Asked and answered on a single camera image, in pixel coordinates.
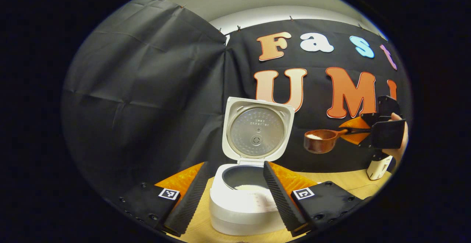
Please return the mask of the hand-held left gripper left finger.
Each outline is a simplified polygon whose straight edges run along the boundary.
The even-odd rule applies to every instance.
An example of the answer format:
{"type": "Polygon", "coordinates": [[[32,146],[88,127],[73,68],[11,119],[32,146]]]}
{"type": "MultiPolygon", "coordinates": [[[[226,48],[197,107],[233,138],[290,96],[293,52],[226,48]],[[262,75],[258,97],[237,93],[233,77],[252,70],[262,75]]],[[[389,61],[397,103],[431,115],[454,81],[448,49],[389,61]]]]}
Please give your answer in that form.
{"type": "Polygon", "coordinates": [[[192,221],[206,184],[210,163],[202,161],[179,172],[155,169],[121,188],[112,205],[134,222],[162,235],[182,236],[192,221]]]}

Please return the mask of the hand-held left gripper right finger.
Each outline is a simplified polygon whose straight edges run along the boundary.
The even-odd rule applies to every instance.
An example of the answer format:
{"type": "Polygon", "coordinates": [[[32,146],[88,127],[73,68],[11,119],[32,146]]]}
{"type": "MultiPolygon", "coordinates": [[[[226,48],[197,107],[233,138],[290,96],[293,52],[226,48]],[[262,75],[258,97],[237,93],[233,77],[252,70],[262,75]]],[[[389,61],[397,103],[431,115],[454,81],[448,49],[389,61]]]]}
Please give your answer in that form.
{"type": "Polygon", "coordinates": [[[332,181],[318,184],[271,161],[264,162],[263,176],[286,229],[294,237],[326,230],[365,203],[332,181]]]}

